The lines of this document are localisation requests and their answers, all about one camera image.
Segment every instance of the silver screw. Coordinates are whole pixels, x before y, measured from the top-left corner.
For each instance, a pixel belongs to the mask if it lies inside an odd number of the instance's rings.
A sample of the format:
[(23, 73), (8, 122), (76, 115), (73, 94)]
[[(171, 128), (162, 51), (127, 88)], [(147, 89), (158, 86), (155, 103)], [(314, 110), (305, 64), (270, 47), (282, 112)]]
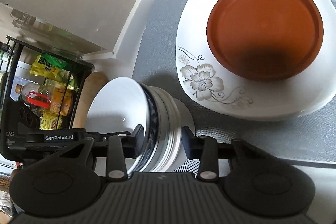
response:
[(215, 172), (212, 172), (212, 171), (203, 171), (200, 174), (200, 177), (202, 179), (211, 180), (211, 179), (215, 179), (217, 177), (217, 175), (216, 175)]
[(111, 172), (109, 172), (109, 177), (111, 179), (121, 179), (125, 176), (125, 173), (123, 171), (120, 170), (113, 170)]

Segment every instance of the gray tablecloth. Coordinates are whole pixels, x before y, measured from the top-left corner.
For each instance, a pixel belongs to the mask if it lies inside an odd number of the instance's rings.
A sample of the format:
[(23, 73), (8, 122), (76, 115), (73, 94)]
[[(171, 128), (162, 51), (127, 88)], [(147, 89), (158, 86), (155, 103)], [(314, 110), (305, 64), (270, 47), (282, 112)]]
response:
[(213, 112), (182, 90), (175, 64), (176, 32), (187, 0), (155, 0), (148, 16), (133, 78), (157, 86), (190, 110), (197, 135), (220, 142), (242, 138), (282, 158), (336, 163), (336, 99), (319, 111), (281, 122), (254, 122)]

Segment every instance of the black rack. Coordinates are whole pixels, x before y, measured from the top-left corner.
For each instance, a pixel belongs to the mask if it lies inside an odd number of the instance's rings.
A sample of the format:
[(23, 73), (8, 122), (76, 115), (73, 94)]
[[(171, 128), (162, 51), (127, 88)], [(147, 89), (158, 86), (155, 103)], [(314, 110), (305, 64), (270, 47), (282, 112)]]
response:
[[(22, 162), (22, 159), (27, 158), (27, 157), (29, 158), (28, 154), (31, 153), (31, 151), (27, 151), (23, 147), (21, 152), (18, 152), (17, 150), (14, 152), (13, 149), (8, 148), (8, 147), (11, 147), (9, 145), (10, 142), (13, 142), (13, 140), (14, 142), (15, 140), (20, 141), (21, 135), (19, 131), (20, 131), (20, 127), (22, 130), (22, 125), (24, 125), (23, 130), (25, 131), (39, 129), (37, 128), (37, 126), (39, 126), (39, 122), (38, 122), (38, 125), (36, 124), (36, 121), (38, 121), (37, 119), (38, 117), (34, 113), (32, 113), (31, 110), (29, 110), (29, 108), (23, 102), (14, 101), (11, 98), (13, 80), (16, 74), (17, 65), (18, 65), (23, 49), (26, 47), (26, 48), (29, 48), (37, 52), (38, 54), (48, 54), (55, 58), (58, 58), (60, 60), (64, 60), (65, 62), (67, 62), (68, 65), (64, 69), (68, 70), (70, 73), (69, 73), (66, 85), (64, 87), (62, 101), (65, 97), (71, 75), (76, 76), (76, 80), (78, 84), (78, 91), (73, 92), (72, 108), (69, 110), (68, 115), (63, 117), (62, 129), (72, 128), (73, 121), (74, 121), (75, 114), (76, 114), (77, 105), (79, 102), (79, 98), (81, 95), (81, 91), (83, 89), (85, 79), (88, 77), (88, 75), (92, 73), (94, 67), (90, 63), (78, 60), (77, 57), (72, 57), (72, 56), (65, 57), (64, 54), (60, 55), (60, 54), (55, 54), (53, 52), (45, 51), (38, 47), (34, 47), (23, 41), (15, 39), (13, 37), (7, 36), (6, 38), (8, 39), (7, 44), (9, 44), (11, 41), (13, 42), (13, 45), (12, 45), (13, 51), (11, 52), (9, 56), (5, 70), (3, 67), (4, 62), (2, 60), (0, 62), (0, 70), (4, 72), (3, 81), (2, 81), (3, 84), (1, 86), (1, 94), (0, 94), (0, 111), (2, 112), (1, 120), (0, 120), (0, 124), (1, 124), (0, 151), (1, 151), (2, 156), (4, 156), (6, 159)], [(26, 116), (23, 117), (20, 111), (24, 112)], [(58, 125), (60, 113), (61, 113), (61, 107), (59, 108), (59, 112), (58, 112), (56, 128)], [(30, 121), (27, 122), (28, 116), (30, 117), (30, 119), (33, 118), (32, 122)]]

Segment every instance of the floral pattern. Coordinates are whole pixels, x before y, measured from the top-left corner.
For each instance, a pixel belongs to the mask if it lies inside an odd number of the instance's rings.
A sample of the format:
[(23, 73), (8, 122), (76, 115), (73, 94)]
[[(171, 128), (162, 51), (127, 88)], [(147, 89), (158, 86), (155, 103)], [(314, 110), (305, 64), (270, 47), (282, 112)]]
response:
[(194, 68), (185, 66), (181, 68), (181, 74), (185, 84), (189, 84), (195, 90), (199, 101), (210, 99), (213, 93), (224, 90), (223, 80), (216, 77), (216, 71), (210, 64), (203, 64)]
[(189, 59), (184, 54), (180, 55), (178, 57), (178, 60), (184, 65), (187, 65), (190, 63)]

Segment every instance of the brown plate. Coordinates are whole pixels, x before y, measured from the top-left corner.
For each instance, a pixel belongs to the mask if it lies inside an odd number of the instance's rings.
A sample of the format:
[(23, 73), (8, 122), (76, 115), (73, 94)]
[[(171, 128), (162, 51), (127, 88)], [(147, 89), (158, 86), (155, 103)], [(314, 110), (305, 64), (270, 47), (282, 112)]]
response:
[(219, 0), (207, 24), (215, 58), (250, 80), (290, 78), (318, 55), (323, 24), (312, 0)]

